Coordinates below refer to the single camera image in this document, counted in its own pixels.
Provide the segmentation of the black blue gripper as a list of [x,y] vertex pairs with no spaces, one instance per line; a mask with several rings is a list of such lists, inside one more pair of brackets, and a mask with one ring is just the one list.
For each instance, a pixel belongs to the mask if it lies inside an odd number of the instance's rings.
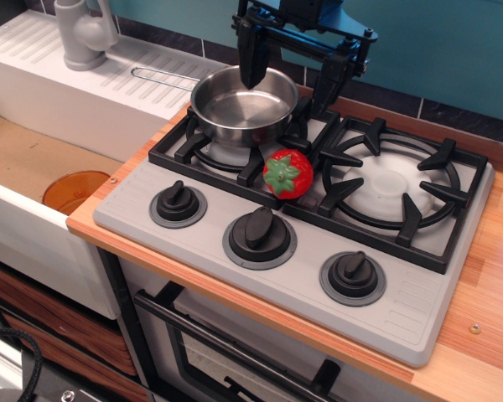
[[324,114],[345,84],[367,70],[378,34],[355,21],[341,1],[240,1],[233,15],[241,82],[247,89],[266,76],[269,44],[322,61],[311,113]]

